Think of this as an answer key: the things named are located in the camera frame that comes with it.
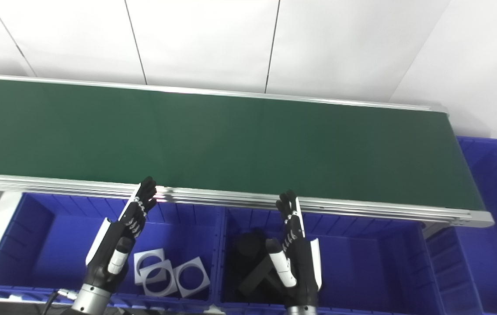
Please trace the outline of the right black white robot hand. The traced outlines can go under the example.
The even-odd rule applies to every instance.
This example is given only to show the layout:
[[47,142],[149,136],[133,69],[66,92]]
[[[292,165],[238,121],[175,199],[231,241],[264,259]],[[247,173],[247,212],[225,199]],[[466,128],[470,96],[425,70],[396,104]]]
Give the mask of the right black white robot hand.
[[282,217],[283,237],[266,240],[265,246],[285,290],[287,315],[316,315],[322,285],[320,242],[309,240],[299,198],[291,189],[275,203]]

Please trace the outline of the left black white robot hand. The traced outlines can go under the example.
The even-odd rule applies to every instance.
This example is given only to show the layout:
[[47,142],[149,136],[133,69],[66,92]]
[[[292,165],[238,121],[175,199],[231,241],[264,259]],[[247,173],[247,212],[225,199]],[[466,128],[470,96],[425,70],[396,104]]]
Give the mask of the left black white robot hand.
[[110,221],[87,262],[83,284],[114,293],[129,270],[128,256],[141,235],[149,211],[157,204],[156,181],[148,176],[135,188],[118,220]]

